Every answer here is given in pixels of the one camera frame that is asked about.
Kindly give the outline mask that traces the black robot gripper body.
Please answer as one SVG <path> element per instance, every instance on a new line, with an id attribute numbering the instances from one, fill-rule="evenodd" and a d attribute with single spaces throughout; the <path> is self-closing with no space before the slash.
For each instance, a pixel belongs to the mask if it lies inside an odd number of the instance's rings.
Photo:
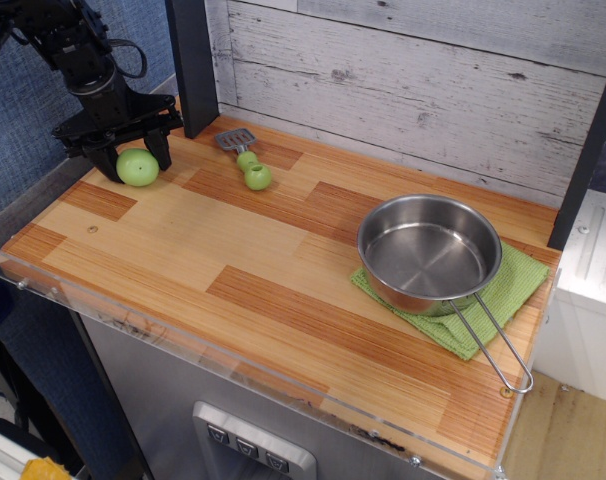
<path id="1" fill-rule="evenodd" d="M 143 94 L 118 77 L 100 90 L 76 93 L 79 113 L 53 129 L 71 155 L 110 155 L 117 146 L 137 139 L 163 140 L 183 125 L 175 98 Z"/>

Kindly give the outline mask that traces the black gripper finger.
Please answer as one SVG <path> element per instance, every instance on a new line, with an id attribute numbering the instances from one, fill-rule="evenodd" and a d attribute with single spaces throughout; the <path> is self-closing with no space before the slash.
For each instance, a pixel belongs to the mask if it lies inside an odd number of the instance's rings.
<path id="1" fill-rule="evenodd" d="M 172 165 L 168 133 L 162 129 L 153 129 L 146 134 L 146 147 L 157 160 L 159 168 L 167 171 Z"/>
<path id="2" fill-rule="evenodd" d="M 118 152 L 113 146 L 85 146 L 84 155 L 107 179 L 116 183 L 123 183 L 117 173 Z"/>

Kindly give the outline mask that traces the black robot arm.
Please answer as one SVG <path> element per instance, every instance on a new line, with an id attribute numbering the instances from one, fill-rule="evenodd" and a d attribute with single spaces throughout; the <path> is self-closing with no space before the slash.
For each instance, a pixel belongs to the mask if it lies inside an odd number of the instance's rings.
<path id="1" fill-rule="evenodd" d="M 172 96 L 128 85 L 146 75 L 147 58 L 140 58 L 138 72 L 121 68 L 114 49 L 135 44 L 111 39 L 108 31 L 84 1 L 0 1 L 0 52 L 10 38 L 32 46 L 82 106 L 53 136 L 107 179 L 148 186 L 172 164 L 168 136 L 182 126 L 182 116 Z"/>

